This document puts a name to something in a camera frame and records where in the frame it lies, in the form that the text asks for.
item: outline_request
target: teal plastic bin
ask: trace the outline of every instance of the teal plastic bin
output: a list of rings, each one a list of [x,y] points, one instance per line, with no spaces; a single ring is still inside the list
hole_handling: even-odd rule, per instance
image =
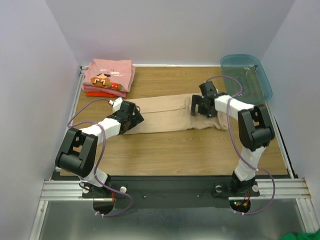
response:
[[[224,56],[221,61],[223,75],[237,79],[243,91],[235,97],[248,104],[267,102],[272,97],[272,90],[260,61],[251,55],[233,54]],[[224,78],[229,95],[239,92],[239,85],[231,79]]]

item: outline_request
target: stack of folded clothes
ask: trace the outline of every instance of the stack of folded clothes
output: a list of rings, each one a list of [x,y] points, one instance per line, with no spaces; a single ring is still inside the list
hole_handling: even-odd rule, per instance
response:
[[[91,97],[127,96],[134,80],[136,67],[131,60],[94,59],[85,72],[82,90]]]

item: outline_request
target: gray floor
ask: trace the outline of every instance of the gray floor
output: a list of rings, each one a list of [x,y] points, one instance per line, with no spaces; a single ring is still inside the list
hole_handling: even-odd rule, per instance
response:
[[[252,201],[252,210],[267,202]],[[278,240],[305,229],[296,201],[275,200],[253,216],[229,209],[133,209],[115,218],[95,216],[92,202],[50,202],[41,240]]]

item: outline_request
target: green fabric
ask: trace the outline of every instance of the green fabric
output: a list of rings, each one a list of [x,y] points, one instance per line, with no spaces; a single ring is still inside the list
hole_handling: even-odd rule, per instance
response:
[[[320,240],[320,229],[316,233],[298,233],[294,235],[289,233],[279,240]]]

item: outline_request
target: beige cloth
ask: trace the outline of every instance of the beige cloth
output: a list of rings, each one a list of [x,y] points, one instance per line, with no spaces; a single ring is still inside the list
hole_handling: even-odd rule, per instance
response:
[[[218,112],[217,117],[210,118],[200,114],[191,116],[191,102],[194,94],[198,95],[198,93],[188,93],[128,100],[140,107],[144,121],[126,134],[174,132],[211,127],[227,130],[227,116],[223,112]]]

